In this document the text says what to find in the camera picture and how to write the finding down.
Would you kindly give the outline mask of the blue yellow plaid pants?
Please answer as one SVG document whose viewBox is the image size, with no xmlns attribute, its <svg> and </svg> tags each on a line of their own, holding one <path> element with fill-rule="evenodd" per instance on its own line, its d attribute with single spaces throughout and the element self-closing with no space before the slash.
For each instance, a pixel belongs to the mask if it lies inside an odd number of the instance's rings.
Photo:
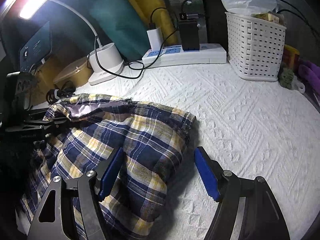
<svg viewBox="0 0 320 240">
<path fill-rule="evenodd" d="M 22 205 L 29 239 L 147 239 L 195 116 L 102 94 L 51 105 L 54 125 Z"/>
</svg>

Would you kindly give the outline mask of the white textured bedspread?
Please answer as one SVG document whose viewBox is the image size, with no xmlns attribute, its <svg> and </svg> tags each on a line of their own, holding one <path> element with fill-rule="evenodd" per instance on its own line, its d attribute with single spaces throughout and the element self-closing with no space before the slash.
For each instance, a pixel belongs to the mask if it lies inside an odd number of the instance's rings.
<svg viewBox="0 0 320 240">
<path fill-rule="evenodd" d="M 40 166 L 22 198 L 29 220 L 55 176 L 77 178 L 122 147 L 111 194 L 100 203 L 118 239 L 204 239 L 217 210 L 195 166 L 202 146 L 235 175 L 262 176 L 291 239 L 319 213 L 319 113 L 296 90 L 247 81 L 229 64 L 124 69 L 52 105 L 46 119 L 80 120 L 36 152 Z"/>
</svg>

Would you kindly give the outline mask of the brown lidded bowl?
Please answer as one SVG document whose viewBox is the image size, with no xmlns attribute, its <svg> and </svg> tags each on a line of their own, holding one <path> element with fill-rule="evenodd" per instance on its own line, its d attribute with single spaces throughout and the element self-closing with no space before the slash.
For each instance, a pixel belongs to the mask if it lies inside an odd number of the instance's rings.
<svg viewBox="0 0 320 240">
<path fill-rule="evenodd" d="M 67 81 L 71 81 L 78 88 L 88 83 L 93 74 L 93 69 L 87 61 L 87 57 L 70 63 L 53 79 L 53 84 L 61 88 Z"/>
</svg>

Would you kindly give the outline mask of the white desk lamp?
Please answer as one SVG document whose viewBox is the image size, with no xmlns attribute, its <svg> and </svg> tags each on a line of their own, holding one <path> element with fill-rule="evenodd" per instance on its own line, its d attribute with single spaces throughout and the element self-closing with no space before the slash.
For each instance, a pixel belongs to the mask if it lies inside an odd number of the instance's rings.
<svg viewBox="0 0 320 240">
<path fill-rule="evenodd" d="M 56 68 L 84 58 L 89 84 L 118 77 L 124 61 L 113 37 L 89 10 L 100 0 L 1 0 L 1 43 L 14 70 L 35 72 L 50 57 Z"/>
</svg>

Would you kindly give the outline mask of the small green object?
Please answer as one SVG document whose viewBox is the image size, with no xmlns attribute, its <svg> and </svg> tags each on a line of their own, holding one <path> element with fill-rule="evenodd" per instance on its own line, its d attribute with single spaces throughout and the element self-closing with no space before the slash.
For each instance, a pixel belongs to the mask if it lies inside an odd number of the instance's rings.
<svg viewBox="0 0 320 240">
<path fill-rule="evenodd" d="M 278 75 L 278 81 L 281 87 L 292 89 L 294 76 L 294 72 L 290 68 L 284 67 Z"/>
</svg>

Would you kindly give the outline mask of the white power strip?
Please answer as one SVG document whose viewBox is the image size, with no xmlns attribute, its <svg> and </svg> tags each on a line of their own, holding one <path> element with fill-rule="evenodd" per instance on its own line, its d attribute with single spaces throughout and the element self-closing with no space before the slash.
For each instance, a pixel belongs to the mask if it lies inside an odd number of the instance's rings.
<svg viewBox="0 0 320 240">
<path fill-rule="evenodd" d="M 204 43 L 200 44 L 199 50 L 184 51 L 181 45 L 165 47 L 152 67 L 225 63 L 227 63 L 227 53 L 219 44 Z"/>
</svg>

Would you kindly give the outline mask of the white plastic lattice basket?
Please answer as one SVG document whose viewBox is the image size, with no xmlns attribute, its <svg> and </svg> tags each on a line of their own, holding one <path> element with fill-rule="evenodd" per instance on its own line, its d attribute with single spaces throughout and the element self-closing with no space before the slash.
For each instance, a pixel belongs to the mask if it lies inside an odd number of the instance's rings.
<svg viewBox="0 0 320 240">
<path fill-rule="evenodd" d="M 286 27 L 226 12 L 229 62 L 244 80 L 277 81 Z"/>
</svg>

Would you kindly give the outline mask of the yellow orange jar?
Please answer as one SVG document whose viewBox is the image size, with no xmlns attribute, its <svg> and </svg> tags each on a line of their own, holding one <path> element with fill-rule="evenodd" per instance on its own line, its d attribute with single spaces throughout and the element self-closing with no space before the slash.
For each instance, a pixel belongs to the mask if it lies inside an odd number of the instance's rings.
<svg viewBox="0 0 320 240">
<path fill-rule="evenodd" d="M 287 44 L 284 45 L 282 62 L 291 70 L 295 70 L 298 67 L 300 58 L 300 52 Z"/>
</svg>

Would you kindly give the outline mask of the purple cloth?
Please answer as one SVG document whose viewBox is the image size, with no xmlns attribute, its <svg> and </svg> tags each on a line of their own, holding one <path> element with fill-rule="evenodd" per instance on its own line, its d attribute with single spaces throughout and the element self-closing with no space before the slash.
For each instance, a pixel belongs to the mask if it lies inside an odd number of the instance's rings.
<svg viewBox="0 0 320 240">
<path fill-rule="evenodd" d="M 312 87 L 312 89 L 317 93 L 320 94 L 320 68 L 316 64 L 300 60 L 299 61 L 299 68 L 298 68 L 299 75 L 308 82 L 308 84 Z"/>
</svg>

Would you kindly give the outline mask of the teal curtain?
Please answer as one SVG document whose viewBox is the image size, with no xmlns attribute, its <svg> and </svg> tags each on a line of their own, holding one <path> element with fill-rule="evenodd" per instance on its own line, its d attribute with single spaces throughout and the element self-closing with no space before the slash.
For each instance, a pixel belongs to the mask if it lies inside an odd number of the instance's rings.
<svg viewBox="0 0 320 240">
<path fill-rule="evenodd" d="M 83 15 L 102 44 L 115 43 L 129 61 L 141 59 L 150 48 L 146 25 L 128 0 L 59 0 Z"/>
</svg>

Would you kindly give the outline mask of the black power adapter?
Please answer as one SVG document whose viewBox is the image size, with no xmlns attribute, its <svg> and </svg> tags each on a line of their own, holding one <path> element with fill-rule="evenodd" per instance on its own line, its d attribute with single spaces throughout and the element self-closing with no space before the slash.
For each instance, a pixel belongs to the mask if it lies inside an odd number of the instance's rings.
<svg viewBox="0 0 320 240">
<path fill-rule="evenodd" d="M 179 13 L 179 18 L 178 30 L 180 32 L 182 49 L 184 51 L 199 51 L 200 41 L 197 20 L 195 18 L 188 18 L 184 12 Z"/>
</svg>

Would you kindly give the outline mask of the white usb charger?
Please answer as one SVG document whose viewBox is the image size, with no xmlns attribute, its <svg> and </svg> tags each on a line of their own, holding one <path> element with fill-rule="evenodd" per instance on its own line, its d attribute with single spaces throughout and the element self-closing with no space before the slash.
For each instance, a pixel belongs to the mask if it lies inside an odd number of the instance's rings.
<svg viewBox="0 0 320 240">
<path fill-rule="evenodd" d="M 154 23 L 149 23 L 147 31 L 149 43 L 152 51 L 160 50 L 163 43 L 163 34 L 160 27 L 156 27 Z"/>
</svg>

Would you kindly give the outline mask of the yellow curtain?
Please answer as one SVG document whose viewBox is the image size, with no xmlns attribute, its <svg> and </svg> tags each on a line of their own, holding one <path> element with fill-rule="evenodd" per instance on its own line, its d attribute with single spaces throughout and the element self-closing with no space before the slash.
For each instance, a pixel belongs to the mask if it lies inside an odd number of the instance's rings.
<svg viewBox="0 0 320 240">
<path fill-rule="evenodd" d="M 165 38 L 175 30 L 169 12 L 164 9 L 165 3 L 163 0 L 128 1 L 131 3 L 141 20 L 145 24 L 149 24 L 151 21 L 155 23 L 157 27 L 161 28 Z"/>
</svg>

